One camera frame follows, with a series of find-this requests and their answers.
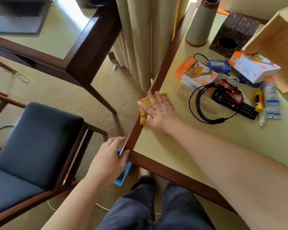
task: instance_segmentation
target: carpet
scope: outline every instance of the carpet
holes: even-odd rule
[[[92,85],[116,109],[116,117],[81,87],[3,57],[0,57],[0,61],[30,79],[30,83],[25,84],[17,75],[8,73],[0,67],[1,92],[7,93],[15,100],[25,104],[39,102],[82,116],[86,122],[107,131],[109,137],[129,135],[139,114],[137,100],[145,97],[145,94],[141,91],[139,82],[134,80],[129,71],[126,68],[120,67],[117,61],[110,61],[108,57],[100,67]],[[113,69],[114,63],[117,64],[115,71]],[[22,112],[22,108],[8,105],[0,114],[0,126],[15,124]],[[0,146],[9,137],[10,132],[11,128],[5,128],[0,131]],[[78,180],[81,180],[86,175],[102,143],[103,137],[98,133],[94,133],[77,172],[76,178]],[[120,196],[129,192],[137,180],[138,169],[133,166],[124,184],[121,187],[111,185],[101,195],[97,203],[110,209]],[[155,212],[160,213],[162,210],[160,196],[167,181],[158,176],[155,176],[155,180],[158,187]],[[63,200],[56,197],[51,199],[50,203],[57,209]],[[45,202],[12,220],[0,229],[38,230],[42,228],[53,212]],[[106,213],[107,211],[96,206],[87,229],[95,229]]]

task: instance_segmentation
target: black remote control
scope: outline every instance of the black remote control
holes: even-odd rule
[[[252,107],[251,105],[246,104],[244,102],[239,104],[232,98],[231,99],[227,98],[226,92],[224,92],[224,90],[221,89],[216,89],[211,99],[251,120],[255,120],[258,114],[258,112],[255,111],[255,108]]]

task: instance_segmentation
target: table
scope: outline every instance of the table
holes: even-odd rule
[[[91,83],[121,29],[115,0],[98,9],[55,0],[39,35],[0,35],[0,56],[79,85],[116,113]]]
[[[186,123],[213,135],[250,147],[288,166],[288,95],[279,94],[283,119],[267,120],[264,127],[259,127],[258,120],[249,120],[241,115],[236,115],[218,125],[201,123],[190,113],[187,100],[182,100],[176,96],[180,81],[174,75],[176,69],[188,56],[202,53],[211,59],[226,59],[208,49],[219,27],[226,19],[224,15],[217,14],[208,43],[205,46],[193,48],[185,43],[184,35],[195,8],[193,5],[189,6],[180,30],[172,41],[161,69],[154,80],[151,91],[153,93],[155,91],[166,92],[173,106]],[[205,59],[200,57],[198,59],[206,63]],[[251,104],[253,89],[244,84],[239,85],[239,89],[243,92],[245,102]],[[154,132],[149,127],[142,127],[139,122],[138,117],[125,146],[131,151],[129,161],[235,212],[177,142],[169,136]]]

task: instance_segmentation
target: hand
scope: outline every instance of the hand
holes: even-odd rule
[[[125,141],[126,137],[115,137],[103,143],[85,178],[97,182],[102,189],[110,186],[125,169],[129,150],[118,156],[118,149]]]
[[[155,110],[141,102],[138,102],[138,105],[148,114],[146,121],[151,127],[157,130],[165,131],[165,127],[167,124],[171,124],[171,120],[180,119],[178,113],[170,104],[167,97],[161,97],[158,91],[155,92],[157,100],[150,91],[147,94]]]

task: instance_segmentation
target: vase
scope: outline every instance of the vase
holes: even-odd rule
[[[186,42],[193,47],[206,44],[220,0],[202,0],[190,28],[185,37]]]

